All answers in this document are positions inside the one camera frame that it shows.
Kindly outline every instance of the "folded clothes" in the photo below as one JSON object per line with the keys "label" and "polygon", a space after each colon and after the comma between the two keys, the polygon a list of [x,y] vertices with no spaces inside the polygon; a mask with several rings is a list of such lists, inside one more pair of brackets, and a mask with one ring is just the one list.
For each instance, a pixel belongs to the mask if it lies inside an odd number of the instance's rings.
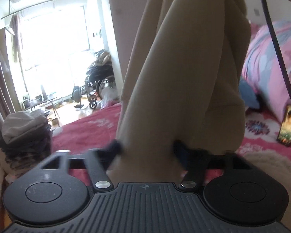
{"label": "folded clothes", "polygon": [[50,142],[48,141],[42,152],[21,152],[15,156],[6,156],[5,161],[10,165],[10,168],[13,170],[30,170],[49,155]]}
{"label": "folded clothes", "polygon": [[40,153],[45,150],[45,146],[47,145],[47,142],[50,141],[49,137],[45,137],[42,140],[39,141],[33,141],[27,144],[24,144],[23,146],[19,147],[12,147],[12,148],[3,148],[2,151],[5,153],[7,157],[13,157],[17,156],[21,153]]}
{"label": "folded clothes", "polygon": [[41,109],[30,113],[18,111],[9,114],[2,125],[2,137],[6,144],[16,141],[19,137],[24,137],[28,133],[44,126],[47,118]]}
{"label": "folded clothes", "polygon": [[33,141],[41,140],[50,135],[50,128],[51,128],[51,125],[49,125],[46,122],[43,126],[37,129],[34,129],[29,133],[26,133],[26,135],[23,135],[23,136],[18,137],[17,139],[14,139],[9,144],[6,144],[5,147],[16,148],[16,147],[23,146],[24,144],[27,144]]}

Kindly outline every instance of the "sheepskin rug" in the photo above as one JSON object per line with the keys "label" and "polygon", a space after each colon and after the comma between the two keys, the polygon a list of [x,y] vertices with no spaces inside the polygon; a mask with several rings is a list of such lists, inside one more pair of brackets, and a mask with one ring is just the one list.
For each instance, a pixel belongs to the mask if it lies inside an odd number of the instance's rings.
{"label": "sheepskin rug", "polygon": [[289,205],[281,222],[291,230],[291,161],[272,150],[248,152],[243,157],[280,182],[288,191]]}

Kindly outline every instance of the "blue pillow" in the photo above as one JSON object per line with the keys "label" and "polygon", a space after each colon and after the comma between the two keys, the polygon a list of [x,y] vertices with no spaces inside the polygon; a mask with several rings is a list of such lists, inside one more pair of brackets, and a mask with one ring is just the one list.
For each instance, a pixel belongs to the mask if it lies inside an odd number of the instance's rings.
{"label": "blue pillow", "polygon": [[260,108],[260,103],[257,99],[257,96],[255,95],[255,92],[242,77],[239,81],[238,90],[246,106],[252,109]]}

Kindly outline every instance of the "metal bolt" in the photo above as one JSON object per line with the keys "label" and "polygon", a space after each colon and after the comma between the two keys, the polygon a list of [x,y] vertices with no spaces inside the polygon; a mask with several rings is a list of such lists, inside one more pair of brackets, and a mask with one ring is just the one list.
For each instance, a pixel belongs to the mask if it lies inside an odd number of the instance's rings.
{"label": "metal bolt", "polygon": [[69,153],[70,151],[69,150],[59,150],[59,151],[56,151],[56,152],[59,152],[59,153]]}
{"label": "metal bolt", "polygon": [[181,186],[184,188],[194,188],[197,186],[197,184],[194,181],[186,180],[181,183]]}
{"label": "metal bolt", "polygon": [[111,186],[111,183],[108,181],[102,180],[102,181],[98,181],[95,184],[95,186],[98,188],[108,188],[109,186]]}

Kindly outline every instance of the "pink comforter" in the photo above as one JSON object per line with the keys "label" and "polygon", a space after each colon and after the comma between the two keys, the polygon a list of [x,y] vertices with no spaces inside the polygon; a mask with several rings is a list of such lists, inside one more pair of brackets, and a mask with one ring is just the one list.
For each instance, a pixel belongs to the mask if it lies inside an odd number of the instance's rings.
{"label": "pink comforter", "polygon": [[[81,154],[88,149],[103,147],[115,138],[120,110],[121,105],[116,104],[61,127],[53,134],[52,152],[64,149]],[[273,150],[291,160],[291,147],[276,141],[279,129],[280,124],[269,112],[247,113],[245,137],[237,153],[244,155],[248,152]],[[72,170],[71,175],[85,184],[90,183],[84,170]],[[220,171],[212,171],[208,179],[218,175]]]}

